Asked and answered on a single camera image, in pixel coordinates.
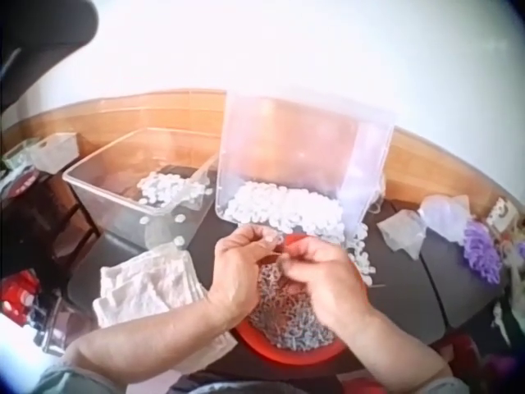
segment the red bowl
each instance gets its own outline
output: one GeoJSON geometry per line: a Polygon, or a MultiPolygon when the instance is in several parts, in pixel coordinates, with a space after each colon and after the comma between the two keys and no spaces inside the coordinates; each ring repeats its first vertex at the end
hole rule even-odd
{"type": "MultiPolygon", "coordinates": [[[[285,238],[285,245],[290,245],[306,237],[303,234],[291,234],[285,238]]],[[[336,338],[330,345],[318,347],[309,351],[292,351],[274,346],[262,332],[257,330],[248,318],[237,327],[239,335],[260,355],[267,359],[288,365],[311,365],[326,361],[343,351],[344,342],[336,338]]]]}

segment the towel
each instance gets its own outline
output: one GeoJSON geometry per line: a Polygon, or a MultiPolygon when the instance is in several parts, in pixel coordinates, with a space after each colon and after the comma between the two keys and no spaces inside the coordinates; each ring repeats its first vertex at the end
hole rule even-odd
{"type": "MultiPolygon", "coordinates": [[[[102,328],[161,314],[206,296],[188,251],[172,242],[155,247],[115,267],[100,270],[100,298],[93,302],[102,328]]],[[[182,373],[206,368],[231,351],[237,341],[226,332],[174,365],[182,373]]]]}

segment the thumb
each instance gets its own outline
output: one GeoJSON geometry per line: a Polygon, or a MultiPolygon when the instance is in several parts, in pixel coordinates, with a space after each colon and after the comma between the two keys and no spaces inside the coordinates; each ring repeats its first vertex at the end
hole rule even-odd
{"type": "Polygon", "coordinates": [[[297,282],[310,283],[317,276],[317,265],[315,263],[302,263],[294,260],[282,262],[285,275],[297,282]]]}

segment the purple flower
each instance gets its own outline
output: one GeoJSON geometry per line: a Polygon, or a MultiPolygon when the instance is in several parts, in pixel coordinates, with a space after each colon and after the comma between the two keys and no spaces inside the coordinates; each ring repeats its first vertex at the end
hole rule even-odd
{"type": "Polygon", "coordinates": [[[481,223],[470,221],[464,234],[464,257],[468,266],[491,284],[500,283],[501,258],[494,247],[488,229],[481,223]]]}
{"type": "Polygon", "coordinates": [[[525,241],[518,242],[518,253],[522,256],[522,259],[525,259],[525,241]]]}

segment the clear plastic box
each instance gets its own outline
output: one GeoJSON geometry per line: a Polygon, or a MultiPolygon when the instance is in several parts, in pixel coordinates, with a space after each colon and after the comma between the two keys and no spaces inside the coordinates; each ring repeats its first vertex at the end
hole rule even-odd
{"type": "Polygon", "coordinates": [[[63,179],[100,227],[146,249],[182,236],[185,249],[215,198],[218,148],[219,139],[210,135],[146,128],[90,154],[63,179]],[[137,185],[150,172],[179,174],[209,185],[213,193],[184,201],[189,193],[184,188],[164,207],[139,204],[137,185]],[[182,223],[174,220],[179,214],[185,215],[182,223]]]}
{"type": "Polygon", "coordinates": [[[55,133],[28,148],[40,171],[56,174],[79,157],[76,133],[55,133]]]}
{"type": "Polygon", "coordinates": [[[33,160],[31,159],[30,155],[30,148],[37,144],[40,140],[40,137],[28,138],[6,152],[2,157],[6,167],[10,170],[14,170],[18,167],[33,165],[33,160]]]}
{"type": "Polygon", "coordinates": [[[228,201],[245,182],[273,183],[338,199],[348,238],[377,192],[393,127],[393,113],[345,98],[298,89],[229,92],[217,215],[227,220],[228,201]]]}

